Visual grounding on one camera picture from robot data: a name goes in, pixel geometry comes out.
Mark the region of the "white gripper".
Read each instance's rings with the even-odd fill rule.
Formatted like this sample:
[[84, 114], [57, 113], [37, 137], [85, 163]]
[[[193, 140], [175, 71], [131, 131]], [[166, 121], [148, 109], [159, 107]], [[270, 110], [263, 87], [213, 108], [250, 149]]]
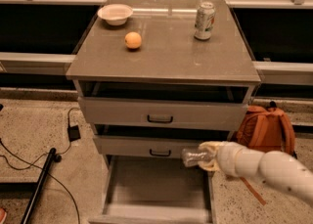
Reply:
[[246, 162], [249, 155], [247, 147], [235, 142], [209, 141], [201, 143], [199, 148], [207, 150], [211, 154], [217, 153], [217, 161], [199, 161], [198, 166], [201, 169], [211, 172], [221, 169], [226, 175], [234, 177], [244, 177], [246, 175], [248, 169]]

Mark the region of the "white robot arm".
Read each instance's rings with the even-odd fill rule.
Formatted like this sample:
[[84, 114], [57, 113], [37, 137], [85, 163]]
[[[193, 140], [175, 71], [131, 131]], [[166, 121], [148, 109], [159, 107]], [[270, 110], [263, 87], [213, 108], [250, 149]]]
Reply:
[[313, 205], [313, 172], [287, 153], [264, 153], [226, 141], [204, 142], [199, 149], [207, 152], [198, 162], [204, 170], [251, 179]]

